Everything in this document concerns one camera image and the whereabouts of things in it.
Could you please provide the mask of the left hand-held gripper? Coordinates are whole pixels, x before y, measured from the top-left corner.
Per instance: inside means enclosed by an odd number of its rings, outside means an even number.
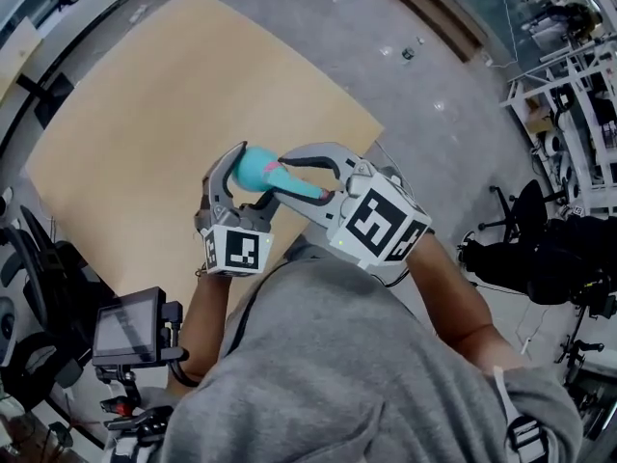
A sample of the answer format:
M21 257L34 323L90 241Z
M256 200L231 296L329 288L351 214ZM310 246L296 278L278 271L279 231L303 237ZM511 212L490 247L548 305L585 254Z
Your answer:
M204 263L200 272L248 277L264 271L273 242L271 220L280 201L272 188L254 204L233 205L228 179L244 156L242 141L223 154L202 179L201 206L195 226L202 238Z

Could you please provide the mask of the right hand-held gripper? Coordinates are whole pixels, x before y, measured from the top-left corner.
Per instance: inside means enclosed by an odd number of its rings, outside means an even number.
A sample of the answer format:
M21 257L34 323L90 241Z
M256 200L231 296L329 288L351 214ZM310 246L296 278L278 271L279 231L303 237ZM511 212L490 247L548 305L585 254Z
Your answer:
M403 187L391 168L379 171L371 163L335 143L303 145L279 158L284 165L333 172L345 191L325 199L275 191L283 205L327 230L329 244L355 259L357 266L391 266L405 260L432 220Z

